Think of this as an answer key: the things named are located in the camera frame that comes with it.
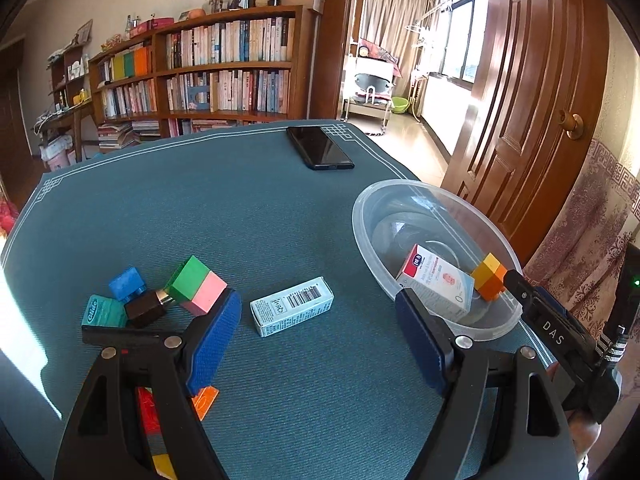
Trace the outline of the person's right hand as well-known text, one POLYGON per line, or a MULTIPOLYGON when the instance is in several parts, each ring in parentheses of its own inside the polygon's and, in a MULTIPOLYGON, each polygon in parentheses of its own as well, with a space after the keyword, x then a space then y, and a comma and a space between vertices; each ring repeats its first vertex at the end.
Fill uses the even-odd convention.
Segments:
MULTIPOLYGON (((547 373, 558 396, 573 385, 559 362, 551 364, 547 373)), ((590 413, 582 410, 566 411, 565 416, 574 444, 578 470, 582 470, 588 464, 589 451, 600 437, 601 425, 593 419, 590 413)))

